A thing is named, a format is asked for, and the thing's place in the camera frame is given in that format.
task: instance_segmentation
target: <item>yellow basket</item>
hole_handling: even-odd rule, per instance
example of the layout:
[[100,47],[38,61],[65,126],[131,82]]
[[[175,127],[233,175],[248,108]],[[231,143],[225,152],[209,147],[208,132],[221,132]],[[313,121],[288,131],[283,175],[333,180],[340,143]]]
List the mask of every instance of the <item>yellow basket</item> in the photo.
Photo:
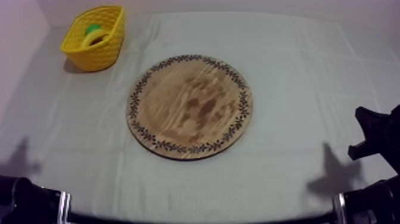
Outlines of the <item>yellow basket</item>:
[[[82,48],[85,30],[91,24],[99,24],[110,34],[101,42]],[[116,5],[104,5],[79,15],[62,44],[61,51],[80,69],[98,71],[113,65],[118,58],[124,39],[124,10]]]

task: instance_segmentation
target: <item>wood grain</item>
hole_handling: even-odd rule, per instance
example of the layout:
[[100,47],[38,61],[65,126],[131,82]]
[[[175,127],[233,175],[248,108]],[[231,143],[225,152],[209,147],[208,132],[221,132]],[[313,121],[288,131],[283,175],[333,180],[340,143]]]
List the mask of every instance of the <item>wood grain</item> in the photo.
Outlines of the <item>wood grain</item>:
[[243,134],[252,94],[228,64],[203,55],[168,58],[136,81],[127,123],[148,150],[177,160],[220,153]]

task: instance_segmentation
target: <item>plastic basket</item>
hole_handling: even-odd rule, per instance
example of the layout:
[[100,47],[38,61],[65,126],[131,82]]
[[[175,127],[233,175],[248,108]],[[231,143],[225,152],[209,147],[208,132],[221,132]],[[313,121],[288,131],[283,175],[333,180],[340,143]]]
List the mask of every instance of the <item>plastic basket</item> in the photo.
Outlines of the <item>plastic basket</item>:
[[[85,30],[91,24],[100,24],[110,34],[101,42],[82,48]],[[104,5],[79,15],[71,25],[61,51],[80,69],[98,71],[113,65],[124,39],[124,10],[116,5]]]

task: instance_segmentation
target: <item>round wooden board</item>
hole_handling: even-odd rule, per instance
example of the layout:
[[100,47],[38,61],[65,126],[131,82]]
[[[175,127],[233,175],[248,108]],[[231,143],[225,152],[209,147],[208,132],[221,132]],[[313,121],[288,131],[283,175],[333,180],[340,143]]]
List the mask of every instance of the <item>round wooden board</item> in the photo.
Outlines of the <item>round wooden board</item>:
[[157,63],[136,81],[127,123],[153,153],[196,160],[234,143],[252,106],[251,91],[234,68],[203,55],[181,55]]

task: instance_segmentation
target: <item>floral border pattern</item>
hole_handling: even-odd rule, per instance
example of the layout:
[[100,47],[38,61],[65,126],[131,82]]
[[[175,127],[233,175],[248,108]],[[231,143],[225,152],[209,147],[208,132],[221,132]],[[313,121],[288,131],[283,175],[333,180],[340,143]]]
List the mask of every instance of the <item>floral border pattern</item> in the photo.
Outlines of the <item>floral border pattern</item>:
[[[143,92],[143,88],[147,85],[148,80],[151,78],[152,74],[156,71],[160,71],[173,63],[180,63],[182,61],[203,61],[206,64],[209,64],[217,69],[224,70],[226,75],[231,77],[231,80],[237,84],[238,88],[242,91],[239,93],[239,111],[240,114],[235,117],[235,122],[231,124],[228,128],[228,131],[222,134],[221,139],[216,140],[213,143],[204,143],[200,146],[192,146],[192,147],[183,147],[181,145],[176,145],[172,142],[168,141],[159,141],[156,139],[156,136],[151,134],[148,129],[143,127],[137,120],[136,117],[138,115],[138,107],[140,104],[139,95]],[[147,140],[152,142],[152,145],[155,148],[163,148],[166,151],[177,151],[178,153],[191,153],[191,154],[199,154],[204,151],[217,151],[221,148],[221,146],[233,138],[233,135],[243,127],[244,119],[249,116],[249,104],[247,101],[247,97],[249,96],[247,91],[246,83],[242,80],[239,74],[231,70],[230,66],[220,61],[216,61],[213,58],[202,56],[202,55],[180,55],[168,58],[160,63],[151,67],[141,78],[140,81],[137,82],[133,93],[129,96],[130,97],[130,111],[129,111],[129,118],[133,121],[130,123],[132,128],[140,134],[143,140]]]

